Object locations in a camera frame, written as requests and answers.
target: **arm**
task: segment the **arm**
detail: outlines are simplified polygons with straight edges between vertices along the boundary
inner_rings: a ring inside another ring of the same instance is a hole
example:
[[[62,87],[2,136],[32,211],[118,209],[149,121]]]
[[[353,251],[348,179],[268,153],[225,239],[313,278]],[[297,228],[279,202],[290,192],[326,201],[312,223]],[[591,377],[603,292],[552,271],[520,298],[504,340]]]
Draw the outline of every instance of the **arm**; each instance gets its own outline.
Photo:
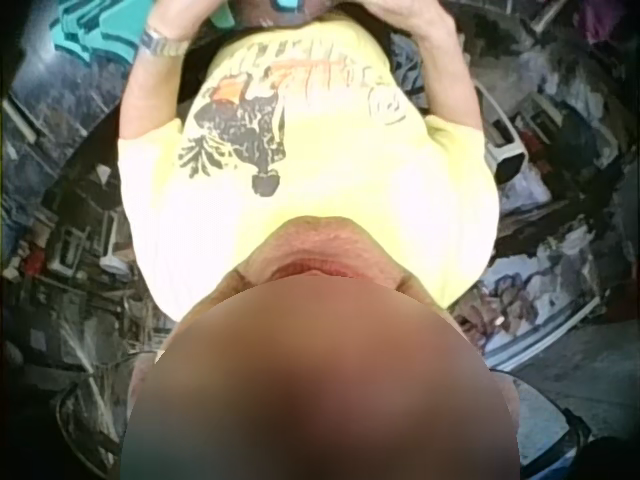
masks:
[[[434,115],[482,131],[482,116],[453,18],[438,0],[359,0],[371,13],[413,35],[424,62]]]
[[[148,27],[169,40],[190,40],[223,0],[158,0]],[[176,117],[183,57],[154,56],[140,49],[120,107],[120,138],[133,140]]]
[[[440,5],[414,32],[424,62],[425,90],[434,115],[482,131],[482,116],[453,19]]]

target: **teal object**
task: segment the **teal object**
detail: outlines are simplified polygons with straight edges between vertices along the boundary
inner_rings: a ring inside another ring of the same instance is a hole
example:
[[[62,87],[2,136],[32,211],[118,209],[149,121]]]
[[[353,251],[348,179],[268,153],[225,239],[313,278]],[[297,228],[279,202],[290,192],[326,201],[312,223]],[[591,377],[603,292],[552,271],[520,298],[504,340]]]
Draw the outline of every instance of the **teal object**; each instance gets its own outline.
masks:
[[[86,46],[89,47],[94,55],[110,52],[112,54],[110,55],[111,58],[115,56],[126,63],[133,63],[136,55],[135,48],[117,40],[105,39],[100,30],[89,32],[89,34],[85,36],[85,42]]]
[[[133,63],[153,0],[58,0],[54,47],[89,62],[93,55]]]
[[[211,22],[213,25],[221,30],[230,30],[236,26],[236,21],[229,8],[229,3],[222,5],[216,13],[211,15]]]
[[[71,53],[74,57],[79,58],[85,63],[89,63],[91,60],[91,55],[88,51],[85,51],[80,45],[75,42],[68,41],[64,32],[62,31],[62,26],[60,23],[57,23],[51,28],[51,38],[53,39],[53,45],[56,50],[63,50],[65,52]]]
[[[103,0],[89,0],[75,2],[63,9],[61,17],[62,30],[69,40],[75,40],[78,36],[78,19],[98,8]]]
[[[276,0],[276,5],[282,10],[298,10],[302,5],[301,0]]]
[[[153,0],[123,0],[100,17],[103,37],[137,46],[152,6]]]

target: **wristwatch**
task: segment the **wristwatch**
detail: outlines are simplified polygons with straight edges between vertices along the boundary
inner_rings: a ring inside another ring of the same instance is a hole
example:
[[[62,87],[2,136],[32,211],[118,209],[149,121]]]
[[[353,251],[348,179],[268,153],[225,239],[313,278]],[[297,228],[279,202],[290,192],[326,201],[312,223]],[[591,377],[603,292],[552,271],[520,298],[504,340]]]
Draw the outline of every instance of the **wristwatch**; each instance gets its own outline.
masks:
[[[140,46],[156,57],[181,57],[189,49],[190,40],[172,40],[147,26],[140,37]]]

